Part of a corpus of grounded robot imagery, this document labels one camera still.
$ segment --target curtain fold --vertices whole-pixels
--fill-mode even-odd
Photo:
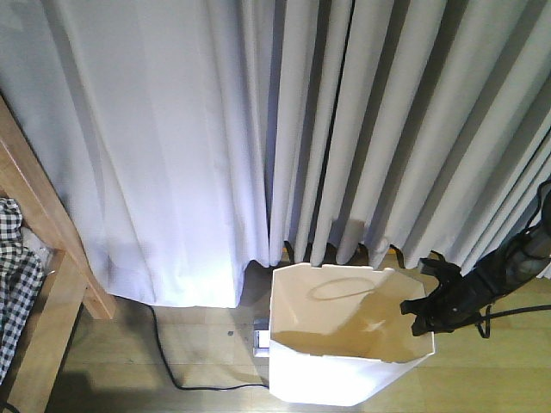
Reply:
[[[549,28],[544,0],[7,1],[0,90],[109,292],[235,306],[285,241],[468,271],[524,225]]]

